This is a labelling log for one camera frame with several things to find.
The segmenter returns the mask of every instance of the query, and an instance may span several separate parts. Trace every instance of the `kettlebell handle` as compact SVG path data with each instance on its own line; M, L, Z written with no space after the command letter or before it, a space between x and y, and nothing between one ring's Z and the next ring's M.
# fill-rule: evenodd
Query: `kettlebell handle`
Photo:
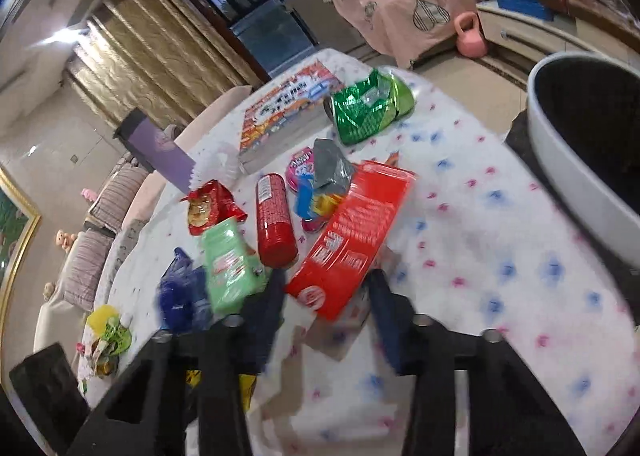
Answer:
M468 20L473 21L474 29L476 31L480 30L480 21L478 20L478 14L472 11L466 11L458 15L453 21L453 25L458 35L462 36L465 34L465 31L462 29L461 25L467 22Z

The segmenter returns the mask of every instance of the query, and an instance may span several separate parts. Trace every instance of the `red box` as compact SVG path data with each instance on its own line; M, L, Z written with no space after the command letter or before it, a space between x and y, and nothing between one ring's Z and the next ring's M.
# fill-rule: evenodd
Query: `red box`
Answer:
M415 174L382 163L359 166L344 201L312 246L287 292L335 320L364 279Z

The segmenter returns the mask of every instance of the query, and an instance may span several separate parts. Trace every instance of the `barcode label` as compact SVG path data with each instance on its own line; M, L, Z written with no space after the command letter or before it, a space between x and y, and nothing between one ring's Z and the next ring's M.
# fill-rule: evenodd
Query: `barcode label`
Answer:
M258 204L271 198L271 180L268 176L258 181Z

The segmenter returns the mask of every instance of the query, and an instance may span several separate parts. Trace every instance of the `drawer handle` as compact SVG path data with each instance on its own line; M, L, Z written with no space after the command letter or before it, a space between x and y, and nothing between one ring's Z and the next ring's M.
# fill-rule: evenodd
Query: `drawer handle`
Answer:
M522 44L523 46L527 46L529 48L534 49L535 51L539 51L540 53L544 54L544 55L551 55L553 53L556 53L553 50L548 50L545 49L537 44L534 44L533 42L527 41L521 37L518 37L517 35L513 35L510 33L507 33L507 30L500 30L500 37L502 37L505 40L512 40L514 42L517 42L518 44Z

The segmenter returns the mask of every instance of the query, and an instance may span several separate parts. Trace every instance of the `framed painting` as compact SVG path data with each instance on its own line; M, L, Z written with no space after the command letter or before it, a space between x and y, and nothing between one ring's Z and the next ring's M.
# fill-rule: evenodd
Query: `framed painting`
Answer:
M15 275L39 221L34 204L0 168L0 343Z

